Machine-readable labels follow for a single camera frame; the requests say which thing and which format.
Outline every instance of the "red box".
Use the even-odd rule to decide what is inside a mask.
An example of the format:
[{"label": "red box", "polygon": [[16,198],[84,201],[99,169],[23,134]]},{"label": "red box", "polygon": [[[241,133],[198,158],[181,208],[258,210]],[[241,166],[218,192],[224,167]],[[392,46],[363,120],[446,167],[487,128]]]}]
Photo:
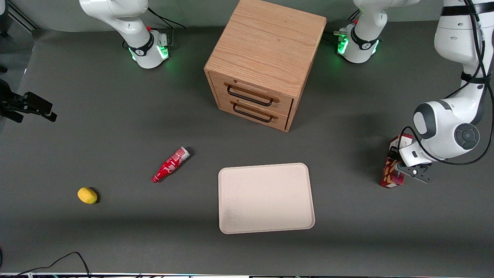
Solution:
[{"label": "red box", "polygon": [[[379,183],[380,186],[385,188],[393,188],[403,184],[405,174],[395,170],[395,164],[401,162],[398,160],[398,140],[400,136],[394,137],[389,143],[388,156],[386,157],[386,164],[382,171],[382,179]],[[400,148],[406,147],[412,143],[412,136],[409,134],[403,134],[403,138],[400,143]]]}]

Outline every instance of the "red bottle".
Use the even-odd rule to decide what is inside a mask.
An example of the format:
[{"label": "red bottle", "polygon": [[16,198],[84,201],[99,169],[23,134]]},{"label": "red bottle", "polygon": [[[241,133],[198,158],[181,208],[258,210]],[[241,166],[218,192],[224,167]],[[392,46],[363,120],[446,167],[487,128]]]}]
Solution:
[{"label": "red bottle", "polygon": [[173,173],[173,171],[178,168],[178,165],[182,164],[182,162],[184,162],[189,156],[190,153],[184,147],[180,147],[180,149],[178,149],[169,159],[167,159],[163,163],[163,165],[161,165],[160,170],[154,177],[151,178],[151,180],[154,183],[157,183],[162,178]]}]

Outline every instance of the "black cable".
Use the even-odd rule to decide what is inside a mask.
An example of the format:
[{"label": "black cable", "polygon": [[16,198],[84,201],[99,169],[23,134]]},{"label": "black cable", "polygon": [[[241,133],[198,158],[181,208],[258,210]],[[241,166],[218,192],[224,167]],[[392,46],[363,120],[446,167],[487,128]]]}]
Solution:
[{"label": "black cable", "polygon": [[359,10],[359,12],[357,12],[357,13],[356,13],[356,14],[355,14],[355,15],[354,15],[351,19],[350,19],[350,21],[353,21],[353,20],[357,17],[357,15],[359,15],[359,14],[360,14],[360,10]]},{"label": "black cable", "polygon": [[168,18],[166,18],[166,17],[162,17],[162,16],[160,16],[159,14],[155,13],[155,12],[154,12],[151,8],[149,8],[149,7],[148,7],[148,10],[149,10],[149,11],[150,11],[153,15],[155,15],[155,16],[157,16],[157,17],[159,17],[159,18],[163,19],[163,20],[167,20],[167,21],[169,21],[169,22],[171,22],[171,23],[175,23],[176,25],[180,25],[180,26],[182,26],[184,29],[187,29],[185,26],[183,26],[182,24],[180,24],[180,23],[178,23],[178,22],[175,22],[175,21],[170,20],[170,19],[168,19]]},{"label": "black cable", "polygon": [[323,39],[323,40],[325,40],[325,41],[327,41],[327,42],[330,42],[330,43],[334,43],[334,41],[332,41],[332,40],[330,40],[330,39],[328,39],[328,38],[325,38],[324,36],[322,36],[322,37],[321,37],[321,39]]},{"label": "black cable", "polygon": [[[477,66],[477,70],[476,70],[475,74],[473,75],[473,77],[476,77],[476,75],[478,74],[479,68],[480,68],[482,70],[482,75],[485,78],[485,77],[487,77],[485,66],[484,66],[484,61],[483,61],[484,54],[485,54],[485,40],[482,37],[482,51],[481,51],[480,50],[480,47],[479,47],[479,38],[478,38],[477,24],[475,22],[475,20],[476,20],[478,23],[480,23],[480,18],[478,16],[478,14],[475,12],[475,8],[474,8],[474,5],[473,5],[473,2],[471,0],[463,0],[463,1],[465,2],[465,5],[467,7],[469,7],[470,11],[473,11],[473,13],[475,14],[475,16],[472,13],[470,14],[470,21],[472,23],[472,31],[473,31],[474,41],[475,41],[475,51],[476,51],[477,57],[479,59],[479,65]],[[480,24],[478,24],[478,27],[479,27],[480,32],[482,32],[482,29],[481,29]],[[447,97],[450,97],[451,95],[455,94],[459,90],[463,89],[467,84],[469,84],[469,83],[467,82],[465,85],[463,85],[461,88],[459,88],[458,90],[456,90],[455,92],[453,92],[452,94],[450,94]],[[491,144],[492,144],[492,141],[493,141],[493,136],[494,136],[494,93],[493,93],[493,90],[491,88],[490,83],[486,83],[485,86],[486,86],[487,90],[489,91],[489,95],[491,96],[491,104],[492,104],[492,107],[493,107],[493,114],[492,114],[492,120],[491,120],[491,135],[489,136],[489,142],[487,143],[486,149],[484,150],[484,152],[479,157],[477,157],[476,159],[474,159],[472,161],[463,162],[463,163],[455,163],[455,162],[449,162],[449,161],[445,161],[445,160],[440,160],[440,159],[434,157],[433,155],[431,155],[424,148],[424,146],[420,142],[420,139],[418,138],[417,134],[415,133],[415,131],[410,126],[407,126],[407,127],[405,127],[402,130],[402,132],[400,134],[400,138],[398,140],[398,149],[400,148],[401,139],[402,139],[403,134],[405,133],[405,131],[407,129],[410,129],[411,132],[413,133],[413,136],[415,136],[415,138],[416,138],[416,140],[417,140],[418,145],[420,146],[420,148],[422,148],[422,150],[428,156],[430,156],[431,158],[437,160],[438,162],[441,162],[441,163],[444,163],[444,164],[448,164],[448,165],[463,166],[463,165],[470,165],[470,164],[476,163],[479,160],[481,160],[487,154],[488,150],[490,149]]]},{"label": "black cable", "polygon": [[[173,43],[175,42],[175,28],[174,28],[173,26],[171,26],[171,25],[168,23],[168,21],[167,21],[167,20],[169,20],[169,19],[167,19],[167,18],[165,18],[165,17],[162,17],[162,16],[158,15],[157,13],[155,13],[155,12],[154,12],[153,10],[151,10],[150,8],[148,8],[148,10],[149,10],[149,11],[150,11],[153,15],[157,16],[157,17],[158,17],[158,18],[159,18],[162,22],[166,23],[166,24],[170,27],[170,29],[171,29],[171,43],[169,44],[169,46],[170,46],[170,47],[171,47],[171,46],[173,46]],[[169,21],[170,21],[170,22],[173,22],[173,23],[175,23],[175,24],[178,24],[178,25],[182,26],[183,28],[185,28],[185,26],[183,26],[183,25],[182,25],[182,24],[180,24],[180,23],[176,23],[176,22],[171,21],[171,20],[169,20]]]},{"label": "black cable", "polygon": [[360,13],[360,9],[354,11],[346,20],[353,20]]},{"label": "black cable", "polygon": [[47,267],[39,267],[39,268],[33,268],[33,269],[30,269],[30,270],[26,270],[26,271],[23,271],[17,275],[14,275],[14,276],[8,276],[9,278],[19,278],[21,277],[23,274],[26,274],[26,273],[29,273],[29,272],[33,272],[35,270],[39,270],[39,269],[49,269],[51,268],[52,266],[54,266],[56,263],[58,263],[60,260],[72,255],[72,254],[77,254],[79,256],[79,258],[81,259],[82,263],[84,264],[84,268],[86,270],[86,273],[87,273],[87,277],[88,278],[91,278],[91,274],[90,274],[90,271],[89,271],[89,268],[87,267],[87,264],[86,264],[86,261],[84,260],[84,258],[82,257],[82,255],[79,253],[79,252],[71,252],[61,258],[59,258],[58,260],[54,261],[51,265],[47,266]]}]

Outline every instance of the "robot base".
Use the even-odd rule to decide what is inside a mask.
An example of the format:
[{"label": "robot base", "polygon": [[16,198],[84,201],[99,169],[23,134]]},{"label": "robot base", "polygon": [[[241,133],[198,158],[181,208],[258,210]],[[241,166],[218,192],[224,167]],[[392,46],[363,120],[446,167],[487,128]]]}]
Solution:
[{"label": "robot base", "polygon": [[349,33],[354,26],[355,24],[352,23],[339,29],[339,32],[334,32],[335,35],[339,36],[337,53],[351,63],[361,64],[369,60],[369,58],[375,53],[379,40],[369,49],[361,50],[359,45],[356,44],[349,36]]},{"label": "robot base", "polygon": [[140,67],[145,69],[156,68],[169,57],[168,38],[166,34],[161,34],[155,30],[151,30],[150,33],[154,36],[154,45],[148,50],[145,56],[134,55],[129,49],[130,54],[132,54],[132,59],[134,59]]}]

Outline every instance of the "green led light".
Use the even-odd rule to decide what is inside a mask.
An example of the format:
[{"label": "green led light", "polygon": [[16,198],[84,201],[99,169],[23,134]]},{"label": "green led light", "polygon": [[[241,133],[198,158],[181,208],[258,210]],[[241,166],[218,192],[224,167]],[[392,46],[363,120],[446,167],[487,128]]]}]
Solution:
[{"label": "green led light", "polygon": [[340,43],[338,44],[338,53],[342,54],[345,53],[346,46],[348,45],[348,39],[345,37]]},{"label": "green led light", "polygon": [[132,55],[132,60],[135,61],[134,53],[132,53],[132,50],[130,50],[130,48],[129,48],[128,51],[130,52],[130,55]]},{"label": "green led light", "polygon": [[163,60],[168,58],[168,48],[167,47],[156,46],[156,49],[158,49],[158,51],[160,52],[161,58],[163,58]]},{"label": "green led light", "polygon": [[375,53],[375,49],[377,48],[377,45],[378,45],[378,44],[379,44],[379,40],[377,40],[377,41],[375,42],[375,45],[374,45],[374,50],[372,50],[372,54],[374,54],[374,53]]}]

